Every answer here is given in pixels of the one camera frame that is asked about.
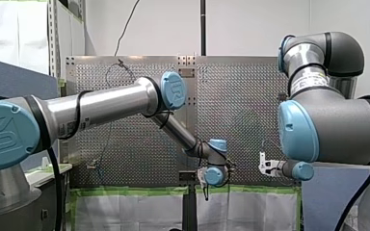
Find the blue cover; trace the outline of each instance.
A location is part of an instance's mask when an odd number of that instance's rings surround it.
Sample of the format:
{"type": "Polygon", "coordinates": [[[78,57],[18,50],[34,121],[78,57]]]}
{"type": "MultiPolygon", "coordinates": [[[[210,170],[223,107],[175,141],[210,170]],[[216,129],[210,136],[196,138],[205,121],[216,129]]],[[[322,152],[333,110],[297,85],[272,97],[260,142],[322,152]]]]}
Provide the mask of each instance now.
{"type": "Polygon", "coordinates": [[[295,100],[278,107],[278,133],[283,153],[290,159],[315,162],[319,155],[317,131],[305,108],[295,100]]]}
{"type": "Polygon", "coordinates": [[[26,159],[39,140],[40,129],[35,118],[15,104],[0,101],[0,169],[26,159]]]}
{"type": "Polygon", "coordinates": [[[169,110],[180,109],[185,104],[187,95],[182,77],[176,72],[165,72],[161,78],[161,94],[169,110]]]}

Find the perforated metal panel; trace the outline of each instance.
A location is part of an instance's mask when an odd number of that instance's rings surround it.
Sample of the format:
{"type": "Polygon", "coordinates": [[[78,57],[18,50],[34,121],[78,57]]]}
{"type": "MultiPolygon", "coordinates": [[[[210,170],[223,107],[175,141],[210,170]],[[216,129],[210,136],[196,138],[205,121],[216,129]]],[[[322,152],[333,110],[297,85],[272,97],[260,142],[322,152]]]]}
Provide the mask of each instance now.
{"type": "MultiPolygon", "coordinates": [[[[158,76],[186,67],[177,62],[177,57],[119,58],[69,58],[67,94],[129,85],[140,76],[158,76]],[[116,65],[119,58],[132,74],[116,65]]],[[[175,112],[175,117],[189,128],[195,127],[202,140],[228,141],[229,157],[237,163],[231,183],[279,185],[276,179],[261,175],[257,169],[260,145],[265,139],[269,140],[265,145],[267,158],[284,159],[276,146],[277,96],[285,91],[287,79],[278,73],[277,59],[197,57],[196,63],[192,68],[197,69],[197,75],[186,79],[192,97],[185,109],[175,112]]],[[[180,148],[142,115],[80,133],[76,148],[79,161],[71,174],[74,188],[101,184],[177,186],[178,170],[184,169],[178,163],[188,167],[196,163],[184,158],[180,148]],[[89,169],[93,161],[101,163],[100,167],[89,169]]]]}
{"type": "MultiPolygon", "coordinates": [[[[176,63],[176,57],[120,59],[132,74],[116,64],[118,58],[70,58],[75,91],[130,85],[141,76],[162,76],[176,63]]],[[[176,146],[142,115],[83,131],[76,141],[80,164],[71,175],[73,187],[177,185],[176,146]]]]}
{"type": "Polygon", "coordinates": [[[198,136],[227,140],[237,168],[233,184],[275,182],[258,170],[264,140],[266,158],[283,160],[278,148],[278,94],[287,78],[275,58],[198,57],[198,136]]]}

